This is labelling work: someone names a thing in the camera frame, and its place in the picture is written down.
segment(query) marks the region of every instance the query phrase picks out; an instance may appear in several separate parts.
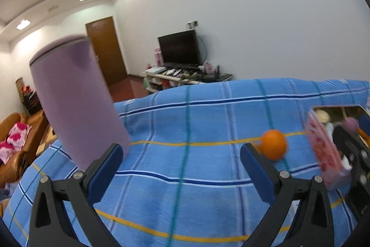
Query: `black television screen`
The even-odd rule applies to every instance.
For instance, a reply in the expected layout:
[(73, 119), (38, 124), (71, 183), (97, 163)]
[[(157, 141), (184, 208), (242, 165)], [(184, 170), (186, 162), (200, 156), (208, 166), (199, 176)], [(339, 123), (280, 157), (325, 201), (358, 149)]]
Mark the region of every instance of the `black television screen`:
[(158, 38), (166, 67), (198, 67), (199, 49), (194, 30), (175, 33)]

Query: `television stand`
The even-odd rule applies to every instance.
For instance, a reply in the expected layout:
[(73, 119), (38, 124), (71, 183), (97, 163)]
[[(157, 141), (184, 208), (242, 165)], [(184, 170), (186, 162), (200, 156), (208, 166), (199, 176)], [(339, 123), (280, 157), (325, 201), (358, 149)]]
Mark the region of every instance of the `television stand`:
[(202, 77), (199, 75), (199, 79), (195, 80), (190, 75), (182, 75), (182, 77), (174, 77), (171, 75), (166, 75), (168, 70), (154, 74), (151, 72), (144, 71), (144, 86), (145, 89), (150, 93), (156, 93), (161, 90), (168, 88), (183, 86), (183, 85), (197, 85), (197, 84), (206, 84), (206, 83), (215, 83), (215, 82), (224, 82), (230, 81), (233, 78), (232, 74), (219, 74), (218, 78), (214, 78), (213, 75), (206, 75)]

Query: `wall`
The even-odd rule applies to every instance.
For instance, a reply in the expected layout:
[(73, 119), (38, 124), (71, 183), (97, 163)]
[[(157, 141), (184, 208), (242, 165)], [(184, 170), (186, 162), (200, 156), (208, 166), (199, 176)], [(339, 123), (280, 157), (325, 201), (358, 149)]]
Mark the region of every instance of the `wall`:
[(15, 86), (9, 45), (0, 42), (0, 122), (13, 112), (23, 112)]
[(198, 20), (208, 61), (238, 78), (370, 80), (364, 0), (114, 0), (133, 74), (154, 63), (157, 37)]
[(110, 1), (96, 2), (81, 6), (54, 16), (10, 43), (14, 76), (23, 77), (25, 84), (33, 85), (29, 68), (31, 57), (48, 43), (71, 34), (86, 34), (85, 24), (113, 16), (114, 10)]

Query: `wooden door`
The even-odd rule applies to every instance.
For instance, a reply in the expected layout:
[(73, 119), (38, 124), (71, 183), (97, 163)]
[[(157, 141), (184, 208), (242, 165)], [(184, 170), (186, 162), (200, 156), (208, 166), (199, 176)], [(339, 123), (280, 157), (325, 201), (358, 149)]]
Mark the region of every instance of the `wooden door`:
[(86, 31), (95, 49), (107, 85), (110, 86), (127, 78), (113, 17), (86, 24)]

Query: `purple cylinder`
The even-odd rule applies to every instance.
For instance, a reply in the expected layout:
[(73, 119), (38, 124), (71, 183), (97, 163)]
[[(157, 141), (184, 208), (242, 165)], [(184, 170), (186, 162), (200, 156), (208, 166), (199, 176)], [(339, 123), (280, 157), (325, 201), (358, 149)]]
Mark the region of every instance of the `purple cylinder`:
[(129, 135), (86, 36), (45, 46), (32, 57), (30, 68), (44, 112), (79, 169), (86, 170), (112, 143), (127, 156)]

